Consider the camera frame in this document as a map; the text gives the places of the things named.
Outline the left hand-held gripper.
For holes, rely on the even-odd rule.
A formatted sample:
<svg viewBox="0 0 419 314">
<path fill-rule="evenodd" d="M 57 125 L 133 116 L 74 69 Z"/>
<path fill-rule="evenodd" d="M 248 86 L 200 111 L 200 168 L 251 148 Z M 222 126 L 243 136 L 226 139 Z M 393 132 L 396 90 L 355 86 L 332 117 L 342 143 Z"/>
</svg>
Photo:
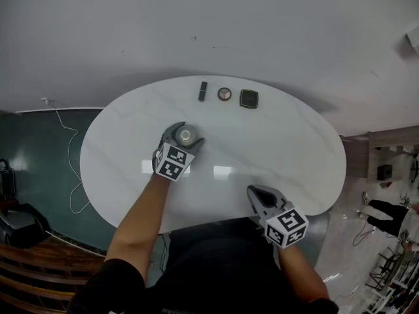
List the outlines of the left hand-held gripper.
<svg viewBox="0 0 419 314">
<path fill-rule="evenodd" d="M 196 130 L 179 130 L 185 122 L 168 127 L 153 153 L 153 172 L 177 182 L 202 148 L 205 139 L 196 140 Z"/>
</svg>

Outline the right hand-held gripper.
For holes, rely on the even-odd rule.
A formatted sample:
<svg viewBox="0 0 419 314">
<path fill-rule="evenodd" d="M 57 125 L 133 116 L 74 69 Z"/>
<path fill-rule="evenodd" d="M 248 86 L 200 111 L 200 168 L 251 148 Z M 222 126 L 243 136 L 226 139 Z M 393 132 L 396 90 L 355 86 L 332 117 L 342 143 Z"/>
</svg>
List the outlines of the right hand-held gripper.
<svg viewBox="0 0 419 314">
<path fill-rule="evenodd" d="M 269 243 L 285 249 L 304 238 L 308 219 L 279 190 L 253 184 L 247 187 L 247 197 Z"/>
</svg>

